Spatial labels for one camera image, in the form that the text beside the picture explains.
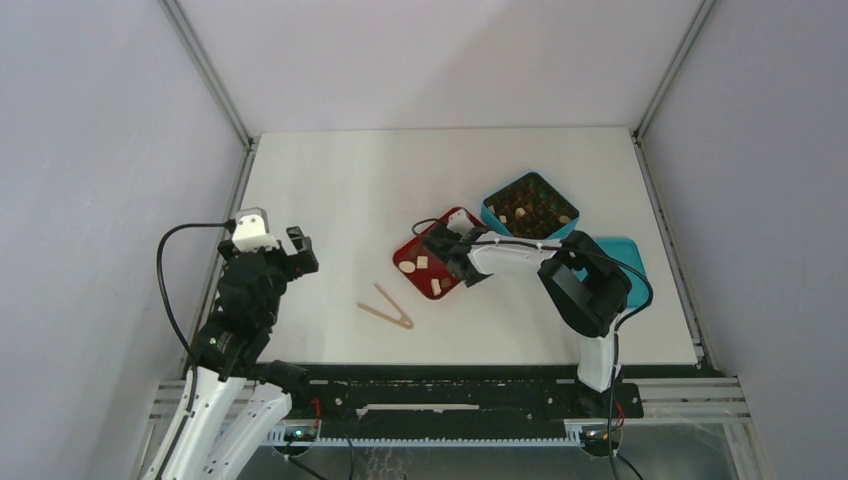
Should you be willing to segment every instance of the white food piece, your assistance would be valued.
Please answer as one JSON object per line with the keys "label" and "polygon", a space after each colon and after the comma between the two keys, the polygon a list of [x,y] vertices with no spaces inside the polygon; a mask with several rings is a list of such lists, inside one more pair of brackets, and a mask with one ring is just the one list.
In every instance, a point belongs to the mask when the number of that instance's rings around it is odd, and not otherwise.
{"label": "white food piece", "polygon": [[410,261],[400,262],[398,268],[403,273],[412,273],[415,271],[415,264]]}

